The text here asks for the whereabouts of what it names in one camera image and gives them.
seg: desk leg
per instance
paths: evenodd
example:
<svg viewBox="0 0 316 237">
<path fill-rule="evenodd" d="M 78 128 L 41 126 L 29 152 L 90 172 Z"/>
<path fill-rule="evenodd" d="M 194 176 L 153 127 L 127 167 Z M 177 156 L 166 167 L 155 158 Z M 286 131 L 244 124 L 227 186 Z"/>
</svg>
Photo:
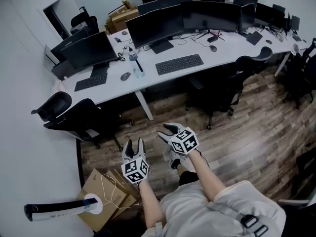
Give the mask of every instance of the desk leg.
<svg viewBox="0 0 316 237">
<path fill-rule="evenodd" d="M 135 94 L 136 94 L 140 104 L 142 105 L 144 111 L 146 112 L 149 120 L 150 121 L 154 120 L 154 117 L 153 117 L 153 115 L 152 115 L 152 113 L 151 113 L 151 111 L 150 111 L 150 109 L 149 109 L 149 107 L 148 107 L 148 105 L 146 103 L 146 100 L 145 100 L 145 98 L 143 96 L 143 93 L 140 90 L 137 90 L 137 91 L 135 91 Z"/>
<path fill-rule="evenodd" d="M 275 73 L 275 77 L 278 76 L 278 74 L 280 73 L 280 71 L 281 71 L 282 68 L 284 67 L 284 65 L 285 65 L 285 63 L 286 63 L 286 61 L 287 61 L 287 59 L 290 57 L 290 54 L 291 54 L 291 52 L 288 52 L 288 53 L 286 54 L 286 56 L 284 57 L 283 61 L 281 62 L 279 68 L 277 69 L 277 71 L 276 71 L 276 73 Z"/>
</svg>

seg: white cable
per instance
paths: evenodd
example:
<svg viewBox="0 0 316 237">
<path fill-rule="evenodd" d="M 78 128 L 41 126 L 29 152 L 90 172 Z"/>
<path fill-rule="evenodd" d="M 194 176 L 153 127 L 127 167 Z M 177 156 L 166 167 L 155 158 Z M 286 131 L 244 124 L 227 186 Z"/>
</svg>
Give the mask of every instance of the white cable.
<svg viewBox="0 0 316 237">
<path fill-rule="evenodd" d="M 103 185 L 103 180 L 102 180 L 102 177 L 103 177 L 103 176 L 107 176 L 107 177 L 111 178 L 111 179 L 115 182 L 115 187 L 114 187 L 114 190 L 113 190 L 112 195 L 111 195 L 111 201 L 110 201 L 110 200 L 107 200 L 107 198 L 105 197 L 105 190 L 104 190 L 104 185 Z M 103 204 L 102 206 L 105 206 L 105 205 L 108 204 L 108 203 L 114 204 L 114 203 L 112 202 L 112 200 L 113 200 L 114 191 L 117 189 L 117 182 L 116 182 L 116 180 L 115 180 L 113 177 L 104 174 L 104 175 L 101 176 L 101 183 L 102 183 L 102 188 L 103 188 L 104 199 L 105 199 L 106 201 L 108 201 L 107 203 Z M 114 204 L 114 205 L 115 205 L 115 207 L 116 207 L 117 209 L 128 209 L 128 207 L 118 207 L 116 204 Z"/>
</svg>

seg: backpack strap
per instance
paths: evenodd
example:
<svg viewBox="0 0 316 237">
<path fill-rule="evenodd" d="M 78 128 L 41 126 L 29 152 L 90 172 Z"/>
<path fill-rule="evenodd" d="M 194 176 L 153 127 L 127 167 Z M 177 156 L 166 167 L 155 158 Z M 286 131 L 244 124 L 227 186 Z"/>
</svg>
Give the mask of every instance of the backpack strap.
<svg viewBox="0 0 316 237">
<path fill-rule="evenodd" d="M 277 237 L 279 230 L 273 220 L 267 216 L 243 215 L 228 207 L 210 203 L 208 208 L 218 211 L 240 222 L 244 227 L 244 237 Z"/>
</svg>

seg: computer mouse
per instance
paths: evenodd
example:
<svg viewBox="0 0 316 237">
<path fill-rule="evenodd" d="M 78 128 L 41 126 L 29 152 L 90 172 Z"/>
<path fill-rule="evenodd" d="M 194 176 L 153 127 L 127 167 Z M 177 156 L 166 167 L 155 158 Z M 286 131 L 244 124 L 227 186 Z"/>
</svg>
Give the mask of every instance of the computer mouse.
<svg viewBox="0 0 316 237">
<path fill-rule="evenodd" d="M 126 72 L 123 75 L 121 75 L 120 79 L 121 81 L 126 81 L 130 76 L 130 72 Z"/>
<path fill-rule="evenodd" d="M 212 52 L 217 52 L 217 47 L 214 45 L 210 45 L 209 48 L 211 48 Z"/>
</svg>

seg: desk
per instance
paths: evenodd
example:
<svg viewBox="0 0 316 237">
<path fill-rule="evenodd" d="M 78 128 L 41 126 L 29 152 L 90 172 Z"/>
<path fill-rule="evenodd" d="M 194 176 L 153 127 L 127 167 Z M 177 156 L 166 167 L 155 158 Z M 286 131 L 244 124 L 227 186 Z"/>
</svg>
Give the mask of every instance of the desk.
<svg viewBox="0 0 316 237">
<path fill-rule="evenodd" d="M 251 28 L 249 29 L 249 31 L 254 32 L 255 28 Z M 281 66 L 279 67 L 279 71 L 284 66 L 294 43 L 297 43 L 300 49 L 306 49 L 309 47 L 307 43 L 303 41 L 296 42 L 292 37 L 288 37 L 288 40 L 285 39 L 284 42 L 280 42 L 275 36 L 273 36 L 266 30 L 261 32 L 263 38 L 255 46 L 247 42 L 244 37 L 240 36 L 237 33 L 223 32 L 222 34 L 222 38 L 225 39 L 225 41 L 219 39 L 216 42 L 212 43 L 212 45 L 215 45 L 217 47 L 217 52 L 212 52 L 209 47 L 204 47 L 200 43 L 193 42 L 191 39 L 186 39 L 187 43 L 183 45 L 178 45 L 178 40 L 176 39 L 171 40 L 170 42 L 174 45 L 174 48 L 160 54 L 155 54 L 151 49 L 148 51 L 144 51 L 143 48 L 136 50 L 138 54 L 138 61 L 145 72 L 145 76 L 140 79 L 136 78 L 131 69 L 131 65 L 128 60 L 127 49 L 124 51 L 124 57 L 126 58 L 125 62 L 117 61 L 110 63 L 106 84 L 74 92 L 77 81 L 90 77 L 92 71 L 91 67 L 63 81 L 63 85 L 66 92 L 72 97 L 72 105 L 78 103 L 80 100 L 85 98 L 90 98 L 95 104 L 100 104 L 134 92 L 144 111 L 146 112 L 149 120 L 153 120 L 153 115 L 141 92 L 142 89 L 164 81 L 186 76 L 198 71 L 232 63 L 243 55 L 257 56 L 259 55 L 261 48 L 264 46 L 270 47 L 274 54 L 284 52 L 288 53 L 284 58 Z M 182 37 L 186 37 L 189 35 L 191 34 L 185 34 L 182 35 Z M 128 41 L 117 43 L 114 40 L 115 37 L 121 40 L 128 40 L 130 39 L 130 35 L 128 33 L 124 36 L 121 34 L 121 32 L 118 32 L 109 36 L 110 42 L 116 53 L 122 52 L 123 47 L 127 44 L 134 49 L 133 44 L 129 44 Z M 204 45 L 209 45 L 209 43 L 207 42 L 207 39 L 209 37 L 211 37 L 211 35 L 205 35 L 204 37 L 198 39 L 198 41 L 203 43 Z M 266 40 L 271 40 L 273 43 L 268 44 L 266 43 Z M 158 75 L 155 66 L 156 63 L 192 54 L 199 54 L 204 64 L 201 66 L 179 70 L 162 76 Z M 131 76 L 128 78 L 128 80 L 121 81 L 120 76 L 126 72 L 130 72 Z"/>
</svg>

